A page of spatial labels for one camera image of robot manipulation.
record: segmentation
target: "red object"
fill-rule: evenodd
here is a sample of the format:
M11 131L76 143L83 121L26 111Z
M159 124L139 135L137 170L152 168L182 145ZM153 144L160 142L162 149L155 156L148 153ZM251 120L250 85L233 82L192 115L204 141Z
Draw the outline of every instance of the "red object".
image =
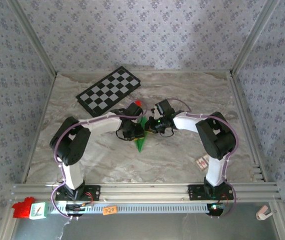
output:
M24 201L20 201L12 205L14 209L13 218L15 219L28 219L31 213L32 204L35 202L32 196L26 197Z
M138 107L141 107L142 106L142 102L141 101L135 101L134 102Z

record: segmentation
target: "small card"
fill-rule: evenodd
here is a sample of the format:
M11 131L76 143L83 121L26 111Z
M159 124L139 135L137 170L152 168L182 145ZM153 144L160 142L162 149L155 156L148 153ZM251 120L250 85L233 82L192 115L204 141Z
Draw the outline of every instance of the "small card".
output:
M117 212L117 206L106 206L102 209L103 215L116 214Z

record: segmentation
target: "patterned wallpaper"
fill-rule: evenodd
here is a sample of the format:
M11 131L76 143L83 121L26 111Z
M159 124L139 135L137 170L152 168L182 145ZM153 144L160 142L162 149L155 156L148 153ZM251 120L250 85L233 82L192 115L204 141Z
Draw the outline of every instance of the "patterned wallpaper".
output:
M20 0L56 71L227 70L266 0Z
M238 75L265 155L285 204L285 0L280 1Z
M0 0L0 219L18 183L52 82L5 0Z

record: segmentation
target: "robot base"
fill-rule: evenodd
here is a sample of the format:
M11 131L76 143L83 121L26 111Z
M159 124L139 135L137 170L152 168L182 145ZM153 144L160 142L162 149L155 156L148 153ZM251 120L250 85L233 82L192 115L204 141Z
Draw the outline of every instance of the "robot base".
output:
M210 183L204 179L204 184L188 185L188 194L190 201L196 200L233 200L233 190L226 183L218 186L211 186Z
M101 186L85 185L85 183L82 183L79 187L77 187L77 189L74 190L70 189L67 185L64 185L57 190L55 200L90 202L91 197L85 193L90 193L93 201L99 201Z

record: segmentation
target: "checkerboard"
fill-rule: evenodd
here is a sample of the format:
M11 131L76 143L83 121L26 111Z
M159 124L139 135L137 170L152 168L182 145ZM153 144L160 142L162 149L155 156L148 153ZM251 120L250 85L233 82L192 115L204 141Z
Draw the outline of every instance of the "checkerboard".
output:
M141 85L141 81L123 66L76 96L93 117L105 113Z

